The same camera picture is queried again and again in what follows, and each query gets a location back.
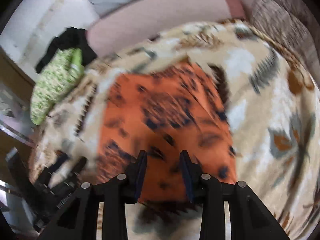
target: black garment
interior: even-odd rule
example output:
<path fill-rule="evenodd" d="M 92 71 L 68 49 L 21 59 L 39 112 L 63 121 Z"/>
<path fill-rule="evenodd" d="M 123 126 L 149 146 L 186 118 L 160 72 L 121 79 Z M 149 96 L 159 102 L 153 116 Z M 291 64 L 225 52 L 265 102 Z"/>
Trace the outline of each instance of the black garment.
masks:
<path fill-rule="evenodd" d="M 93 61 L 97 57 L 97 54 L 95 54 L 95 52 L 88 45 L 85 32 L 85 29 L 69 27 L 59 37 L 53 38 L 47 49 L 47 53 L 37 64 L 36 72 L 41 72 L 41 70 L 51 61 L 57 49 L 63 50 L 70 48 L 79 48 L 82 51 L 83 66 L 86 66 L 91 61 Z"/>

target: patterned blanket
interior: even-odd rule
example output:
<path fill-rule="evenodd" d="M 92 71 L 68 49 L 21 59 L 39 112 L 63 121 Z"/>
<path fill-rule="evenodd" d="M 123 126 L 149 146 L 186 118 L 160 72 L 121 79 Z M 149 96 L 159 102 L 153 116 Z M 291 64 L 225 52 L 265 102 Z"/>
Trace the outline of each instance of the patterned blanket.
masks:
<path fill-rule="evenodd" d="M 186 57 L 217 81 L 238 180 L 248 183 L 291 239 L 305 239 L 319 221 L 320 92 L 294 54 L 240 21 L 185 24 L 91 63 L 78 87 L 45 120 L 30 179 L 62 150 L 71 160 L 53 176 L 53 184 L 80 156 L 89 160 L 84 180 L 95 183 L 102 113 L 117 76 L 157 73 Z M 132 239 L 147 233 L 135 219 L 142 208 L 127 207 Z M 167 239 L 197 239 L 200 220 L 184 216 L 179 226 L 166 229 Z M 149 238 L 161 239 L 156 224 Z"/>

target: orange cloth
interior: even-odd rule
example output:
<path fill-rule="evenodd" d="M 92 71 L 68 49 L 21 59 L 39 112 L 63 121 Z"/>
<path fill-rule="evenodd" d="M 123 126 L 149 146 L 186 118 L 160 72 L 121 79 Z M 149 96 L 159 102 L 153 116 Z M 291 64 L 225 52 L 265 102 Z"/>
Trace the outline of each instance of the orange cloth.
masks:
<path fill-rule="evenodd" d="M 110 89 L 99 145 L 100 183 L 123 172 L 140 150 L 148 166 L 140 202 L 185 201 L 179 154 L 204 172 L 235 183 L 235 156 L 224 108 L 211 77 L 177 63 L 152 75 L 123 74 Z"/>

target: green patterned pillow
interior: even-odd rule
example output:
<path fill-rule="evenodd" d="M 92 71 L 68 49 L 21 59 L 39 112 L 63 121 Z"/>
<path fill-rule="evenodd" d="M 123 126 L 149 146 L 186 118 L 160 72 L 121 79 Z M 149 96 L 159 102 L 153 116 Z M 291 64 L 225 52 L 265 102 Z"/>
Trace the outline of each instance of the green patterned pillow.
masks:
<path fill-rule="evenodd" d="M 33 88 L 30 117 L 39 125 L 55 103 L 74 88 L 84 73 L 81 49 L 57 50 Z"/>

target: blanket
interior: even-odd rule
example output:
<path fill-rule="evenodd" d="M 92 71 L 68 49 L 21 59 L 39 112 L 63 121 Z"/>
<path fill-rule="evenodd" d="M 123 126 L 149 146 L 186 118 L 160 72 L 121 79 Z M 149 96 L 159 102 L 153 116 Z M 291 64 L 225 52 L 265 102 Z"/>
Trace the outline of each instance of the blanket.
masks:
<path fill-rule="evenodd" d="M 141 150 L 148 165 L 139 202 L 188 202 L 179 166 L 184 150 L 204 173 L 237 182 L 223 103 L 196 63 L 186 59 L 162 72 L 116 79 L 101 126 L 99 182 L 123 173 Z"/>
<path fill-rule="evenodd" d="M 92 62 L 78 87 L 45 120 L 30 179 L 68 145 L 71 160 L 52 184 L 80 156 L 88 158 L 87 173 L 95 183 L 102 113 L 115 79 L 121 73 L 158 73 L 186 57 L 216 80 L 223 94 L 238 180 L 247 182 L 291 239 L 306 237 L 319 221 L 320 92 L 294 54 L 240 21 L 185 24 Z M 192 226 L 186 230 L 183 239 L 199 232 Z M 138 231 L 129 235 L 138 237 Z"/>

